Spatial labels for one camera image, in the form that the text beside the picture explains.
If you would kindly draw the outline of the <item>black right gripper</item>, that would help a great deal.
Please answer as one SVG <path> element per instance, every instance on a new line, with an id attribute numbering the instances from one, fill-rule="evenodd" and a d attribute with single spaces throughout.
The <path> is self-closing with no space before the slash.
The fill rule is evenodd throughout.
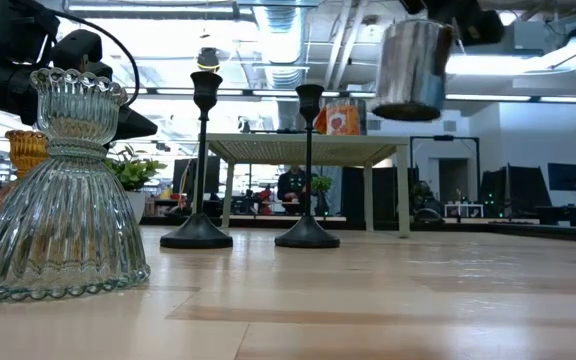
<path id="1" fill-rule="evenodd" d="M 457 25 L 457 33 L 464 45 L 499 43 L 505 27 L 495 10 L 483 10 L 478 0 L 400 0 L 408 14 L 427 9 L 428 18 Z"/>

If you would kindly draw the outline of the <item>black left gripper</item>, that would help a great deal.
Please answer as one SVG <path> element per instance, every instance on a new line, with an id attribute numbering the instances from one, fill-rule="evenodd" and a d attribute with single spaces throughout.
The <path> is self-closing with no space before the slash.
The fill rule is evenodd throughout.
<path id="1" fill-rule="evenodd" d="M 37 121 L 37 92 L 30 85 L 30 75 L 41 65 L 47 65 L 51 45 L 42 49 L 38 64 L 23 65 L 4 59 L 0 55 L 0 111 L 20 117 L 24 125 Z M 158 126 L 127 106 L 119 109 L 114 140 L 125 140 L 155 135 Z"/>

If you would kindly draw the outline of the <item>large silver tin brown tag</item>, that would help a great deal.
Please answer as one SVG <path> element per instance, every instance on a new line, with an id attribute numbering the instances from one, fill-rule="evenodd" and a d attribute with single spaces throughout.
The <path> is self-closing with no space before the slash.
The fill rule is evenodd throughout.
<path id="1" fill-rule="evenodd" d="M 406 20 L 389 26 L 370 111 L 397 121 L 438 119 L 452 41 L 452 27 L 433 20 Z"/>

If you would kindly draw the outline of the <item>amber ribbed glass candle holder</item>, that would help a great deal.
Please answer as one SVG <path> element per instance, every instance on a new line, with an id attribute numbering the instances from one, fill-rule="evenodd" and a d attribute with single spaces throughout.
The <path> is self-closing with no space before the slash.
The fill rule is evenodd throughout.
<path id="1" fill-rule="evenodd" d="M 41 132 L 11 130 L 5 137 L 10 143 L 10 159 L 16 168 L 16 179 L 0 190 L 0 208 L 7 194 L 19 185 L 21 179 L 48 157 L 47 137 Z"/>

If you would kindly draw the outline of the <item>tall black candlestick holder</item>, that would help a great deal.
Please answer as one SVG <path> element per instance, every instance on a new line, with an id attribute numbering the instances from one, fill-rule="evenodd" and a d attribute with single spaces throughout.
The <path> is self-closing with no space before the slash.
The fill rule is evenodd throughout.
<path id="1" fill-rule="evenodd" d="M 193 101 L 200 111 L 198 159 L 195 166 L 195 186 L 192 202 L 193 212 L 175 231 L 160 238 L 160 246 L 173 249 L 219 249 L 229 248 L 232 237 L 216 227 L 204 212 L 204 183 L 208 158 L 207 123 L 209 111 L 217 103 L 217 92 L 222 78 L 213 72 L 197 71 L 190 75 L 194 84 Z"/>
<path id="2" fill-rule="evenodd" d="M 314 119 L 320 112 L 324 88 L 315 84 L 300 85 L 295 89 L 299 98 L 299 112 L 305 120 L 306 163 L 304 214 L 287 232 L 275 238 L 275 245 L 288 248 L 338 248 L 340 240 L 319 225 L 311 214 L 312 132 Z"/>

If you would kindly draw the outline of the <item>clear ribbed glass candle holder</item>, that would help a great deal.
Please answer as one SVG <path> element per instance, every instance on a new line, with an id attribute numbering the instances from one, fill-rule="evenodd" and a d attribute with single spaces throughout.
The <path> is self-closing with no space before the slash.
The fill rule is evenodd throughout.
<path id="1" fill-rule="evenodd" d="M 0 208 L 0 301 L 59 299 L 127 288 L 150 275 L 130 201 L 106 165 L 127 94 L 75 69 L 30 76 L 47 159 Z"/>

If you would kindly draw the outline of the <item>green plant in white pot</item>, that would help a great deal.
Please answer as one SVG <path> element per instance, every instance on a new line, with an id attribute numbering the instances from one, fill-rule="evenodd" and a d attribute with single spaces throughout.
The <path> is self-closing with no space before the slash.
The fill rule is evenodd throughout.
<path id="1" fill-rule="evenodd" d="M 146 208 L 147 196 L 142 189 L 166 168 L 165 164 L 143 157 L 143 154 L 145 151 L 135 150 L 131 145 L 126 144 L 119 151 L 111 149 L 104 160 L 127 195 L 137 223 L 140 223 Z"/>

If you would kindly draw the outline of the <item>black computer monitor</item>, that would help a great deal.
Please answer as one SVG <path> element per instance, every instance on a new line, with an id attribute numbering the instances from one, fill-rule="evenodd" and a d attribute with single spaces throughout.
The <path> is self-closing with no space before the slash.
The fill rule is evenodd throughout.
<path id="1" fill-rule="evenodd" d="M 551 191 L 576 191 L 576 164 L 549 163 L 547 169 Z"/>
<path id="2" fill-rule="evenodd" d="M 219 192 L 221 159 L 209 156 L 204 171 L 204 192 L 216 194 Z M 197 158 L 176 160 L 174 162 L 173 192 L 177 194 L 192 194 L 195 183 Z"/>

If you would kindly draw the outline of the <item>long ceiling light strip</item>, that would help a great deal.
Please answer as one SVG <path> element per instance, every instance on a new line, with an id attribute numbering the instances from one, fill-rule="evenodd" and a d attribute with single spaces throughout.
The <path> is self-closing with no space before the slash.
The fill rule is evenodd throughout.
<path id="1" fill-rule="evenodd" d="M 140 88 L 139 96 L 177 96 L 188 97 L 194 93 L 192 88 Z M 222 97 L 260 97 L 260 98 L 296 98 L 295 90 L 254 90 L 254 89 L 225 89 L 218 90 Z M 373 99 L 372 92 L 353 91 L 324 91 L 323 98 L 358 98 Z M 541 96 L 541 95 L 493 95 L 493 94 L 447 94 L 446 101 L 456 102 L 529 102 L 529 103 L 567 103 L 576 104 L 576 96 Z"/>

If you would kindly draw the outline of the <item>small pale green table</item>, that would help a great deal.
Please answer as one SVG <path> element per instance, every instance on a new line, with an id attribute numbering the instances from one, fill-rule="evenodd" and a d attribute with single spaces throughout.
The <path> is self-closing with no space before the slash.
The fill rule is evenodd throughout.
<path id="1" fill-rule="evenodd" d="M 230 205 L 234 181 L 234 167 L 239 164 L 304 165 L 307 156 L 304 134 L 239 134 L 209 133 L 199 145 L 206 153 L 214 154 L 228 164 L 225 209 L 222 227 L 230 222 Z M 396 186 L 394 205 L 398 216 L 399 236 L 410 236 L 409 206 L 409 139 L 393 136 L 331 136 L 315 135 L 312 139 L 313 165 L 364 168 L 364 219 L 366 229 L 374 229 L 372 168 L 379 162 L 396 157 Z"/>

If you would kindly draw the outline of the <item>person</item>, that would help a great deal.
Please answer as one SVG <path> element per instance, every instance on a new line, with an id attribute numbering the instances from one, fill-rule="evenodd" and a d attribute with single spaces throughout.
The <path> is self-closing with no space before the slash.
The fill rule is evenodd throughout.
<path id="1" fill-rule="evenodd" d="M 310 204 L 306 189 L 306 171 L 291 165 L 278 179 L 277 197 L 288 215 L 303 215 Z"/>

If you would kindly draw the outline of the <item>small white shelf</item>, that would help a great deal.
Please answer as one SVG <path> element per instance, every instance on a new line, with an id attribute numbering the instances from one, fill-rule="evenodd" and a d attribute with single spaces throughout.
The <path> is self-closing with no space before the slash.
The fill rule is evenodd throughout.
<path id="1" fill-rule="evenodd" d="M 447 218 L 483 218 L 484 206 L 477 203 L 449 203 L 444 206 Z"/>

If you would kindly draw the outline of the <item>black office partition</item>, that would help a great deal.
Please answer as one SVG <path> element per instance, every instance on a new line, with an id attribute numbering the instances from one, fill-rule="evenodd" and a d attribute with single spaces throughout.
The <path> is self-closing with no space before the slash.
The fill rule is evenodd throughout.
<path id="1" fill-rule="evenodd" d="M 551 206 L 540 167 L 507 165 L 485 171 L 479 188 L 479 202 L 487 218 L 536 218 L 537 207 Z"/>

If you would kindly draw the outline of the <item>ribbed silver ceiling duct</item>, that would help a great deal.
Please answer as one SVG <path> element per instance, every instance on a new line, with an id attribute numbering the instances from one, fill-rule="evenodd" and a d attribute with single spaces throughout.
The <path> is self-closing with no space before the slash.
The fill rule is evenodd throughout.
<path id="1" fill-rule="evenodd" d="M 307 13 L 288 6 L 255 7 L 261 57 L 267 84 L 273 89 L 292 90 L 304 79 L 303 41 Z"/>

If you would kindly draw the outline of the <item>black metal frame stand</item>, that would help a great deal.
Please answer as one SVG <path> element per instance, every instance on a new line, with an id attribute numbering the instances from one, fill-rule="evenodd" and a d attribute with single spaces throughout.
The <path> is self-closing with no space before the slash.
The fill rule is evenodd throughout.
<path id="1" fill-rule="evenodd" d="M 463 161 L 462 195 L 477 201 L 480 195 L 481 157 L 478 137 L 454 135 L 417 135 L 410 137 L 410 167 L 417 170 L 417 179 L 426 181 L 441 199 L 441 166 L 444 161 Z"/>

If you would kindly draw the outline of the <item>black table edge rail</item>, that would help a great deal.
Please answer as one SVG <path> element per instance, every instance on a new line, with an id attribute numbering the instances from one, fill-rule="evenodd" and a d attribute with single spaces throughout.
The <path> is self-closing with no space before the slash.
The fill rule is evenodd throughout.
<path id="1" fill-rule="evenodd" d="M 187 217 L 150 217 L 144 216 L 140 221 L 142 226 L 179 226 Z M 229 227 L 234 228 L 263 228 L 288 229 L 296 224 L 298 217 L 265 216 L 253 217 L 248 215 L 233 216 L 229 220 Z M 317 220 L 326 230 L 356 230 L 364 231 L 364 223 L 351 223 L 345 220 L 326 218 Z M 374 230 L 398 231 L 396 222 L 376 222 Z M 576 242 L 576 227 L 559 227 L 547 225 L 519 224 L 516 222 L 474 222 L 474 223 L 411 223 L 412 232 L 460 232 L 460 233 L 491 233 L 501 235 L 534 237 Z"/>

